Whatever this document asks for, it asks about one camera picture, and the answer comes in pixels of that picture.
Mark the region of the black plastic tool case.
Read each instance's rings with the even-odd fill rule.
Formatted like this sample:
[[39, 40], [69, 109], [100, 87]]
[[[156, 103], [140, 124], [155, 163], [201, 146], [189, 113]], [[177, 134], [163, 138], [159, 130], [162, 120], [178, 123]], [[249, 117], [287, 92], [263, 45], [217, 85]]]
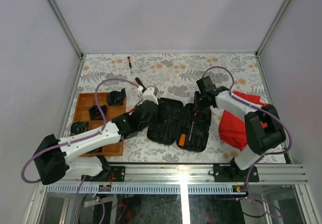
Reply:
[[[183, 150], [197, 153], [203, 152], [206, 149], [209, 137], [211, 111], [197, 113], [192, 139], [189, 141], [194, 113], [193, 104], [184, 105], [181, 101], [169, 98], [160, 98], [159, 100], [161, 105], [165, 107], [167, 119], [150, 125], [147, 130], [147, 138], [159, 144], [171, 145], [176, 143]], [[187, 138], [184, 147], [178, 145], [182, 133], [185, 133]]]

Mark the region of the black orange handle screwdriver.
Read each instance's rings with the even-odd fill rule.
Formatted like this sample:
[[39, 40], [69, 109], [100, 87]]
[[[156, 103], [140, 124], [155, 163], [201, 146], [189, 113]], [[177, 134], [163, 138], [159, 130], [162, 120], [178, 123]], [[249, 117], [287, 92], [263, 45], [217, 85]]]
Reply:
[[189, 141], [191, 141], [191, 139], [192, 139], [192, 133], [193, 133], [194, 125], [195, 125], [195, 123], [196, 123], [196, 119], [197, 119], [197, 112], [193, 113], [193, 117], [192, 117], [192, 125], [191, 125], [190, 134], [189, 134]]

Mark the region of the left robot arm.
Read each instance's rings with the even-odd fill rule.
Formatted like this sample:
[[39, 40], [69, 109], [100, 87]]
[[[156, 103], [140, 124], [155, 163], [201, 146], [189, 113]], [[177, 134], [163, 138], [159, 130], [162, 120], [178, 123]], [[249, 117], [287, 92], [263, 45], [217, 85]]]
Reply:
[[133, 138], [157, 120], [158, 100], [144, 100], [131, 113], [124, 113], [105, 126], [66, 138], [46, 136], [35, 151], [34, 163], [44, 185], [61, 180], [80, 169], [74, 159], [96, 148]]

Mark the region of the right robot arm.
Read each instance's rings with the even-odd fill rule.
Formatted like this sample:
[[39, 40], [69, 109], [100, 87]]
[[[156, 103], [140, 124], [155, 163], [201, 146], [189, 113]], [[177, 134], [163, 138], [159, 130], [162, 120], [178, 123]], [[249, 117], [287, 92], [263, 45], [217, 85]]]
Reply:
[[273, 105], [261, 106], [249, 102], [226, 87], [216, 87], [209, 76], [198, 80], [195, 110], [201, 112], [211, 106], [223, 109], [244, 122], [247, 146], [233, 159], [230, 177], [240, 181], [247, 169], [267, 151], [286, 140], [284, 128]]

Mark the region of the claw hammer black handle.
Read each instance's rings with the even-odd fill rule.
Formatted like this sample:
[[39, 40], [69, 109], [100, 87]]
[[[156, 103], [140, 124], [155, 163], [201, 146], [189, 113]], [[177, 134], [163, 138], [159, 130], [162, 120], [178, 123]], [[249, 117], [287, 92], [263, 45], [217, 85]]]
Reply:
[[145, 89], [144, 84], [142, 83], [142, 81], [138, 77], [135, 78], [135, 81]]

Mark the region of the large orange screwdriver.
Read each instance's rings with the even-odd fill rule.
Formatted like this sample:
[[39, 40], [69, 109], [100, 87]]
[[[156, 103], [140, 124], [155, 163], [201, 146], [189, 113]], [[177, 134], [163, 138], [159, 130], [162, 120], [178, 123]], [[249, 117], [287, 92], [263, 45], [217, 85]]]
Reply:
[[185, 146], [185, 143], [186, 143], [186, 134], [185, 133], [182, 133], [181, 134], [181, 136], [180, 136], [180, 138], [179, 138], [179, 143], [178, 143], [178, 145], [180, 146], [180, 147], [184, 147]]

